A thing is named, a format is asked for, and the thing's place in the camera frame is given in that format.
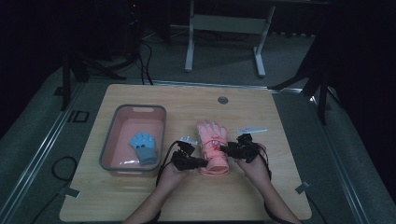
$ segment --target dark background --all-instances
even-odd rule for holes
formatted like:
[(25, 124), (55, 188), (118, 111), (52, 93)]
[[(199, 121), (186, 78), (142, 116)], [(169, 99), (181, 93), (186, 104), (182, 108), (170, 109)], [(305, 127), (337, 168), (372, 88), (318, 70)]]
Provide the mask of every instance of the dark background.
[[(188, 1), (143, 2), (134, 1), (137, 6), (134, 16), (168, 41), (169, 23), (188, 24)], [(216, 12), (264, 17), (262, 10), (253, 7), (260, 1), (251, 2), (253, 5), (248, 6), (219, 1)], [(211, 1), (196, 3), (198, 12), (214, 10)], [(128, 4), (123, 0), (56, 3), (1, 0), (0, 137), (44, 80), (62, 66), (65, 47), (83, 51), (94, 59), (111, 60), (112, 55), (124, 53), (119, 43), (126, 32), (121, 27), (131, 19), (125, 10)], [(346, 0), (331, 7), (284, 3), (277, 7), (270, 30), (289, 36), (317, 35), (304, 66), (316, 66), (318, 60), (330, 62), (331, 86), (335, 87), (393, 200), (396, 198), (395, 5), (391, 0)]]

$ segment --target small blue object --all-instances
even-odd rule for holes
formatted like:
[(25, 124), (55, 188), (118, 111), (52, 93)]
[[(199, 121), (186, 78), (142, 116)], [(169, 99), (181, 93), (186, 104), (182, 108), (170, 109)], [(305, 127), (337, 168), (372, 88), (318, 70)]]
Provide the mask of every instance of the small blue object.
[(141, 165), (154, 164), (157, 161), (155, 139), (148, 133), (137, 133), (129, 144), (134, 148)]

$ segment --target pink tray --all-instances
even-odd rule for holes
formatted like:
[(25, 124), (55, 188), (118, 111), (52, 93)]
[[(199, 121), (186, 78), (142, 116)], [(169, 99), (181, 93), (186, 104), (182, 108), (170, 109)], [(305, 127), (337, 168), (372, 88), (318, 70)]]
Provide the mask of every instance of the pink tray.
[[(116, 109), (99, 163), (113, 175), (154, 176), (163, 153), (166, 110), (160, 105), (121, 105)], [(129, 141), (137, 133), (155, 139), (157, 161), (141, 165)]]

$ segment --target wooden table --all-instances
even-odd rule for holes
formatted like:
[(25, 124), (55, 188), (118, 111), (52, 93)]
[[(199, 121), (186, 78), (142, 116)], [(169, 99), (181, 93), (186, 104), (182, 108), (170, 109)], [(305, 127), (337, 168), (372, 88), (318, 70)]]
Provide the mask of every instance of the wooden table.
[[(229, 102), (220, 104), (225, 96)], [(166, 108), (163, 150), (182, 136), (198, 139), (196, 121), (215, 120), (228, 129), (228, 141), (236, 141), (238, 129), (267, 128), (253, 133), (253, 141), (267, 146), (273, 184), (299, 219), (311, 210), (301, 185), (288, 140), (271, 92), (263, 89), (110, 85), (71, 184), (78, 198), (66, 197), (63, 221), (116, 221), (127, 218), (152, 192), (155, 177), (115, 177), (101, 168), (99, 156), (115, 109), (123, 104), (162, 105)], [(196, 147), (193, 156), (198, 157)], [(162, 221), (263, 220), (269, 219), (262, 198), (235, 162), (223, 177), (198, 172), (188, 176), (163, 208)]]

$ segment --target gray floor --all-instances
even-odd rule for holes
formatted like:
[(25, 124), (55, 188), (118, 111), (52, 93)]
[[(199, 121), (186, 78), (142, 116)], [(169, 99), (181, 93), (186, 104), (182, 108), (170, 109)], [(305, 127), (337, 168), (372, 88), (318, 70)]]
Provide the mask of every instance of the gray floor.
[[(304, 36), (269, 36), (262, 54), (267, 77), (262, 78), (257, 76), (252, 58), (257, 36), (249, 36), (242, 41), (214, 42), (207, 41), (209, 34), (197, 34), (193, 71), (185, 73), (187, 36), (179, 29), (175, 34), (171, 45), (163, 43), (156, 35), (145, 38), (152, 48), (148, 70), (155, 85), (172, 81), (185, 82), (177, 83), (183, 85), (272, 86), (295, 75), (313, 41), (312, 37)], [(149, 49), (141, 48), (146, 62)], [(140, 83), (139, 66), (135, 64), (118, 71), (121, 76), (128, 77), (123, 83)], [(30, 223), (62, 187), (64, 182), (51, 174), (52, 164), (64, 156), (79, 159), (106, 87), (116, 82), (120, 83), (92, 71), (88, 83), (74, 83), (74, 90), (79, 91), (79, 95), (69, 110), (60, 113), (62, 98), (53, 95), (55, 89), (62, 85), (59, 70), (48, 78), (1, 139), (1, 204), (6, 204), (13, 190), (20, 186), (17, 185), (20, 176), (36, 152), (42, 150), (41, 145), (50, 145), (42, 167), (37, 169), (37, 173), (28, 174), (32, 175), (31, 186), (19, 197), (21, 200), (14, 207), (15, 214), (8, 219), (9, 223)], [(305, 82), (302, 80), (290, 87), (300, 89)], [(318, 121), (315, 105), (296, 92), (274, 93), (274, 98), (301, 178), (311, 184), (306, 192), (328, 223), (395, 223), (395, 204), (382, 185), (346, 112), (330, 98), (326, 111), (327, 125), (323, 126)], [(69, 118), (72, 110), (90, 112), (88, 122), (65, 121), (56, 141), (46, 139), (52, 124), (60, 122), (57, 118)], [(64, 166), (66, 168), (62, 172), (67, 175), (70, 164)], [(59, 196), (37, 223), (62, 223), (59, 212), (63, 201), (64, 198)], [(313, 216), (304, 223), (323, 223), (312, 204), (311, 208)]]

